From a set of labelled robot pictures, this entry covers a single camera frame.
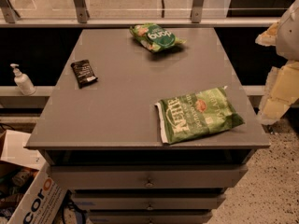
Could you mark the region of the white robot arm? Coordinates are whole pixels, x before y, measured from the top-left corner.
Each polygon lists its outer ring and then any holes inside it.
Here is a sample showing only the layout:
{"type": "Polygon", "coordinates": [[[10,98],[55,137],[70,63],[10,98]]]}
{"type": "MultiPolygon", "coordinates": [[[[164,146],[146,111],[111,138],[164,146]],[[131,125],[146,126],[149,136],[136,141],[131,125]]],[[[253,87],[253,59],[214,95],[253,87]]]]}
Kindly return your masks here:
{"type": "Polygon", "coordinates": [[[262,125],[272,125],[299,100],[299,0],[259,34],[255,43],[273,46],[276,54],[286,60],[281,67],[271,67],[259,104],[258,120],[262,125]]]}

